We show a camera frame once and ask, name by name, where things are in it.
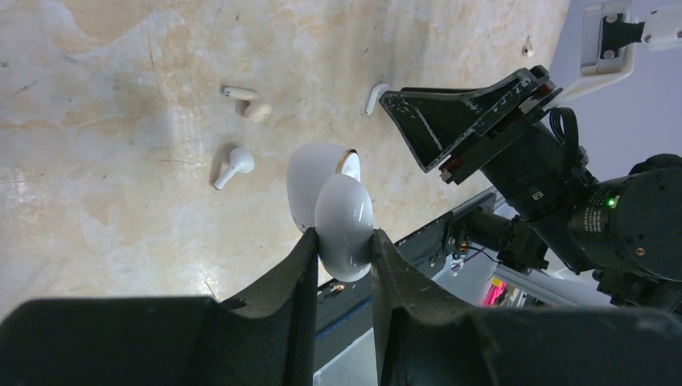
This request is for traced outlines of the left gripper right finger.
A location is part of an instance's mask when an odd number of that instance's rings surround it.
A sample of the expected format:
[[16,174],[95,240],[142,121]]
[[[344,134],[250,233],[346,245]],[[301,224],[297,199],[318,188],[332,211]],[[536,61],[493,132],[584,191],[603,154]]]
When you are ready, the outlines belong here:
[[[372,242],[381,230],[374,232]],[[372,273],[378,250],[372,244]],[[451,321],[444,372],[382,385],[678,385],[681,323],[647,308],[482,308]]]

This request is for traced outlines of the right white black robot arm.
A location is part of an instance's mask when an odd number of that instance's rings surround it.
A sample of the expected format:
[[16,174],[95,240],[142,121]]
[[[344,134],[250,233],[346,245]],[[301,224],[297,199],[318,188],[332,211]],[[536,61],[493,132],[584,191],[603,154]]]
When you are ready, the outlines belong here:
[[479,211],[460,240],[495,250],[520,273],[591,273],[616,306],[681,309],[681,159],[659,154],[623,177],[587,169],[577,118],[537,65],[486,88],[403,88],[379,103],[423,171],[445,183],[483,173],[516,215]]

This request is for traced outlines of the white wireless earbud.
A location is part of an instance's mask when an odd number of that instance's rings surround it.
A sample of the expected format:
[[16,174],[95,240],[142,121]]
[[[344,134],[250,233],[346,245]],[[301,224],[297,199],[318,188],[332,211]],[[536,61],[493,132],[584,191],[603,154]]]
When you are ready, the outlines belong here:
[[376,105],[379,103],[379,99],[384,93],[386,93],[391,86],[386,83],[376,84],[370,91],[367,99],[367,103],[364,108],[364,113],[367,116],[371,116],[374,112]]
[[216,190],[222,190],[232,177],[237,174],[251,173],[254,167],[255,159],[253,155],[246,149],[235,148],[229,153],[228,165],[213,183],[213,187]]

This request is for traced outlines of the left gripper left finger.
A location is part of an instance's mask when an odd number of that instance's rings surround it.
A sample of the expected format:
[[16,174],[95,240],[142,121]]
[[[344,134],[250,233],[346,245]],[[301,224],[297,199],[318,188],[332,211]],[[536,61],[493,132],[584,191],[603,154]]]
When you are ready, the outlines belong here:
[[309,385],[317,237],[232,297],[44,298],[1,324],[4,385]]

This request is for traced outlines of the white earbud charging case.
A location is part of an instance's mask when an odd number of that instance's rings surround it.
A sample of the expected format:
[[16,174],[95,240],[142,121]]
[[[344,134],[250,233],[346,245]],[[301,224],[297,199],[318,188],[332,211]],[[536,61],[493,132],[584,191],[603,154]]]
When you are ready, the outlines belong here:
[[357,151],[326,142],[298,147],[287,166],[286,190],[297,228],[315,231],[324,269],[343,282],[365,277],[374,213]]

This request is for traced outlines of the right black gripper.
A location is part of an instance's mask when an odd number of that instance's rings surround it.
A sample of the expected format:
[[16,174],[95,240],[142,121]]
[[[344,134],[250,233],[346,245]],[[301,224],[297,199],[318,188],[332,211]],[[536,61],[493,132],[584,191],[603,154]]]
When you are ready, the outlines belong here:
[[445,183],[481,171],[523,217],[535,221],[579,204],[592,185],[575,112],[550,107],[560,92],[541,66],[485,88],[403,88],[380,106],[425,173]]

